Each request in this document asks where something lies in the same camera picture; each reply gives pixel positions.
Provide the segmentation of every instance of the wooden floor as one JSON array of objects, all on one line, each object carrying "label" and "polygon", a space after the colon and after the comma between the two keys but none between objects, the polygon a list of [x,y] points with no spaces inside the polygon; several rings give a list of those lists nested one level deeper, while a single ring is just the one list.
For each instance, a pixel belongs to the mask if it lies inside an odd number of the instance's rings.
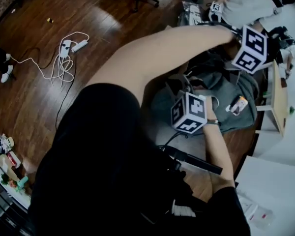
[{"label": "wooden floor", "polygon": [[[89,44],[78,52],[75,82],[66,98],[59,120],[91,76],[120,46],[142,36],[175,26],[181,0],[160,0],[159,8],[143,2],[131,13],[133,0],[26,0],[0,23],[0,46],[16,59],[31,47],[41,49],[40,65],[50,60],[60,40],[75,31],[90,35]],[[75,36],[74,41],[81,41]],[[37,58],[37,52],[24,58]],[[51,66],[44,70],[50,76]],[[58,89],[44,80],[32,62],[17,64],[17,81],[0,83],[0,134],[12,136],[15,152],[39,164],[55,134],[55,119],[70,84]],[[224,136],[236,169],[249,150],[254,128]],[[203,188],[198,188],[198,195]]]}]

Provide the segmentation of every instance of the white cable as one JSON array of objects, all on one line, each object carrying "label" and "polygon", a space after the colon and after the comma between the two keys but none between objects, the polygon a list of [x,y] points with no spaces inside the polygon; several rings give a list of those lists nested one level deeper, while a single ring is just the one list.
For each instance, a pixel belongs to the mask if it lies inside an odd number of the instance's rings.
[{"label": "white cable", "polygon": [[[61,57],[60,57],[60,50],[61,50],[61,47],[62,47],[62,43],[63,43],[63,41],[64,41],[66,38],[68,38],[68,37],[70,37],[70,36],[72,36],[72,35],[74,35],[74,34],[77,34],[77,33],[78,33],[78,34],[82,34],[82,35],[87,36],[87,37],[88,37],[87,41],[89,41],[89,35],[87,35],[86,33],[83,33],[83,32],[79,32],[79,31],[76,31],[76,32],[71,33],[71,34],[69,34],[68,36],[64,37],[64,38],[61,40],[61,42],[60,42],[60,45],[59,45],[59,53],[58,53],[58,55],[56,56],[56,58],[55,58],[55,60],[54,60],[53,69],[52,69],[52,72],[51,72],[51,76],[50,76],[50,78],[46,78],[46,77],[45,77],[45,75],[44,75],[43,71],[41,70],[40,66],[39,66],[39,65],[38,65],[38,64],[37,64],[32,58],[28,58],[28,59],[26,59],[26,60],[24,60],[24,61],[21,61],[21,62],[17,61],[17,60],[14,59],[13,57],[11,57],[11,58],[12,58],[14,61],[16,61],[17,63],[19,63],[19,64],[22,64],[22,63],[24,63],[25,61],[28,61],[28,60],[33,61],[33,63],[38,67],[39,71],[40,71],[41,74],[43,75],[43,78],[44,78],[45,80],[50,80],[50,83],[51,83],[52,86],[54,85],[54,84],[53,84],[53,79],[60,79],[60,81],[61,81],[61,85],[60,85],[59,88],[61,88],[63,82],[72,82],[72,81],[74,80],[74,75],[73,75],[72,73],[69,72],[70,69],[73,67],[73,64],[74,64],[73,60],[71,60],[71,57],[70,57],[69,55],[68,55],[66,58],[61,58]],[[55,65],[56,65],[56,63],[57,63],[57,66],[58,66],[58,75],[57,75],[57,76],[54,76]],[[64,79],[64,74],[68,74],[68,75],[69,75],[70,77],[72,77],[72,78],[71,78],[70,80],[65,80],[65,79]]]}]

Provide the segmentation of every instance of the gray bag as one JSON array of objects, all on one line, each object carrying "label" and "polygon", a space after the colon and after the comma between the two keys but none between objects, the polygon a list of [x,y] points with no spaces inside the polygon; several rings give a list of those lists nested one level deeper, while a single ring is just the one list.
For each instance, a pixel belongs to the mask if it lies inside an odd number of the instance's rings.
[{"label": "gray bag", "polygon": [[[198,94],[206,96],[214,96],[218,99],[218,107],[214,112],[221,122],[221,132],[247,128],[255,123],[257,118],[257,109],[254,100],[254,91],[259,93],[258,84],[255,79],[242,72],[236,85],[229,82],[220,71],[212,71],[212,69],[203,69],[196,76],[202,79],[207,86],[207,90],[195,91]],[[226,108],[231,105],[234,100],[241,95],[246,98],[248,105],[238,116],[232,112],[227,112]],[[154,97],[151,104],[152,114],[159,120],[171,125],[171,107],[174,105],[167,88],[161,89]]]}]

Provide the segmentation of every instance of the wristwatch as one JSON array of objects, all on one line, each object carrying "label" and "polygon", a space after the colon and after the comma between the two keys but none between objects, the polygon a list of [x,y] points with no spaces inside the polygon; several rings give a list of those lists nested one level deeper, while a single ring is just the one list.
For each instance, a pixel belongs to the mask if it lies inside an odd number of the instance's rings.
[{"label": "wristwatch", "polygon": [[221,125],[221,123],[216,119],[216,120],[207,120],[207,124],[215,124],[215,125]]}]

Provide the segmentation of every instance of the white sneaker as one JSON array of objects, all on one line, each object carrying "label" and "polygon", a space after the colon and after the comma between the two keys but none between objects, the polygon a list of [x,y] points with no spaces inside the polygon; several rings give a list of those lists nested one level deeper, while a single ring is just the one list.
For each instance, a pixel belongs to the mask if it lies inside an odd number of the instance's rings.
[{"label": "white sneaker", "polygon": [[6,60],[5,62],[9,61],[11,59],[11,54],[10,53],[6,53],[5,54]]},{"label": "white sneaker", "polygon": [[2,74],[1,83],[4,83],[8,80],[9,75],[12,73],[12,71],[13,71],[13,65],[9,65],[8,71],[6,73]]}]

